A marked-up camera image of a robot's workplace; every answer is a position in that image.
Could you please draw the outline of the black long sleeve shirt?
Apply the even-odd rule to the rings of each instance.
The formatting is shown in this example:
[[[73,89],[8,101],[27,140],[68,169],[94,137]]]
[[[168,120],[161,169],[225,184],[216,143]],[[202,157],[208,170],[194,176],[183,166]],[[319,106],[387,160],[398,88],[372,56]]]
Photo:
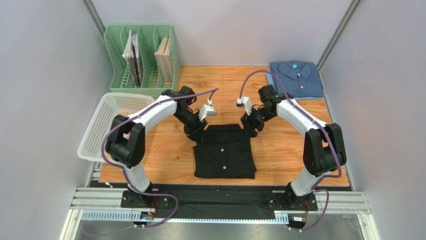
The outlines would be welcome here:
[[[239,124],[209,125],[193,153],[197,178],[255,178],[251,141]]]

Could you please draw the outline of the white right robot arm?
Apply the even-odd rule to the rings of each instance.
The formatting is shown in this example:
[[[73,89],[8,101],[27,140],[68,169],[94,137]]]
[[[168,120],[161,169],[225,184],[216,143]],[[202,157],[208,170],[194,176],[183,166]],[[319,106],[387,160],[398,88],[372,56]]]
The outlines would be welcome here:
[[[259,108],[254,107],[249,97],[240,95],[236,100],[236,105],[245,110],[241,122],[249,137],[256,137],[267,121],[279,117],[304,138],[304,167],[284,192],[285,204],[296,209],[322,180],[342,176],[342,166],[347,162],[343,131],[337,123],[327,124],[314,117],[288,94],[277,93],[272,85],[262,87],[258,93],[262,102]]]

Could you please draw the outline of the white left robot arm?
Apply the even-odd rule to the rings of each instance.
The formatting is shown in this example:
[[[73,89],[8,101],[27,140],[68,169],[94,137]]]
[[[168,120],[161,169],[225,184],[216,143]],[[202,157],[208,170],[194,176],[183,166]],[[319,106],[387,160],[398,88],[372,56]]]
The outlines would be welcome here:
[[[158,123],[174,116],[184,126],[185,135],[193,142],[202,142],[202,132],[207,121],[200,111],[193,112],[189,107],[199,94],[184,86],[179,91],[166,90],[149,106],[125,117],[117,115],[110,131],[101,142],[103,160],[122,170],[128,190],[147,200],[158,197],[152,192],[152,183],[146,176],[142,160],[146,151],[146,134]]]

